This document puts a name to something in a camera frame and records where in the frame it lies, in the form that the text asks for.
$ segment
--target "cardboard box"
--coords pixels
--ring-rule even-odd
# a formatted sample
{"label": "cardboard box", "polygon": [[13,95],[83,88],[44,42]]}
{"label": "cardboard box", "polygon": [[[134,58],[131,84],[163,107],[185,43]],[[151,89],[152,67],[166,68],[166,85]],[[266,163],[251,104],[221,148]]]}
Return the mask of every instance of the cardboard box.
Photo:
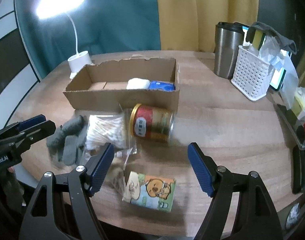
{"label": "cardboard box", "polygon": [[[126,90],[128,80],[143,78],[174,82],[175,91],[136,89]],[[120,111],[137,103],[178,109],[179,74],[174,58],[130,58],[104,61],[99,65],[85,65],[63,92],[75,109]]]}

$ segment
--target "white woven basket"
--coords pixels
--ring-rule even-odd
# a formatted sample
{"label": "white woven basket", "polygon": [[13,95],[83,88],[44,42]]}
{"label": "white woven basket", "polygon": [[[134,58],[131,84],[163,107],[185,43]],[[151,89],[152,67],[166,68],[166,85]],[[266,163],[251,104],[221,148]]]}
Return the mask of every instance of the white woven basket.
{"label": "white woven basket", "polygon": [[274,68],[256,55],[239,46],[231,83],[249,100],[263,98],[268,90]]}

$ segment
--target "wooden table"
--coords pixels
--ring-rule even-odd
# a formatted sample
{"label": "wooden table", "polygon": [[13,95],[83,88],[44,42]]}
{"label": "wooden table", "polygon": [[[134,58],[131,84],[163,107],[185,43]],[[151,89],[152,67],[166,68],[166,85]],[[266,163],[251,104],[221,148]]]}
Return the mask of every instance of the wooden table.
{"label": "wooden table", "polygon": [[[200,189],[187,158],[187,145],[197,142],[217,165],[231,172],[257,171],[277,211],[296,200],[291,192],[291,150],[294,146],[286,125],[279,120],[271,96],[249,101],[229,80],[213,73],[214,54],[191,51],[140,51],[93,56],[95,63],[127,58],[175,57],[180,69],[180,99],[171,147],[146,143],[129,162],[127,170],[176,178],[170,213],[149,210],[121,201],[121,195],[104,183],[92,198],[98,219],[117,227],[154,235],[194,236],[203,221],[211,198]],[[75,113],[62,91],[69,83],[67,62],[61,63],[36,85],[14,114],[13,121],[37,114],[63,124]],[[23,155],[23,166],[37,179],[46,171],[59,170],[50,162],[45,140]],[[233,195],[224,232],[231,231],[238,194]]]}

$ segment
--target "teal curtain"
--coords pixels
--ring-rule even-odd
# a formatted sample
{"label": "teal curtain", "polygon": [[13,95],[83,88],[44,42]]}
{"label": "teal curtain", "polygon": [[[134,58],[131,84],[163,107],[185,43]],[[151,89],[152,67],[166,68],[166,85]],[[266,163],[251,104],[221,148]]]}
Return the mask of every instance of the teal curtain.
{"label": "teal curtain", "polygon": [[[40,20],[40,0],[15,0],[22,38],[41,77],[76,53],[73,26],[65,14]],[[85,0],[70,11],[79,52],[90,55],[160,50],[157,0]]]}

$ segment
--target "screw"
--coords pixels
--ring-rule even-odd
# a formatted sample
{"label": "screw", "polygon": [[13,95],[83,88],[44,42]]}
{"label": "screw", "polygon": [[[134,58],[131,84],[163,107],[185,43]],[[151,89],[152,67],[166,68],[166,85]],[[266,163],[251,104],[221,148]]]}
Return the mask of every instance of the screw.
{"label": "screw", "polygon": [[254,178],[257,178],[257,177],[258,177],[258,172],[252,171],[252,172],[250,173],[250,175],[251,175],[252,177],[254,177]]}
{"label": "screw", "polygon": [[85,166],[79,165],[79,166],[77,166],[76,171],[82,172],[84,169],[85,169]]}
{"label": "screw", "polygon": [[47,171],[47,172],[44,174],[44,176],[45,176],[46,178],[51,177],[51,176],[52,176],[52,173],[51,173],[50,171]]}
{"label": "screw", "polygon": [[219,171],[219,172],[225,172],[225,171],[226,171],[226,167],[225,167],[225,166],[218,166],[218,167],[217,167],[217,171]]}

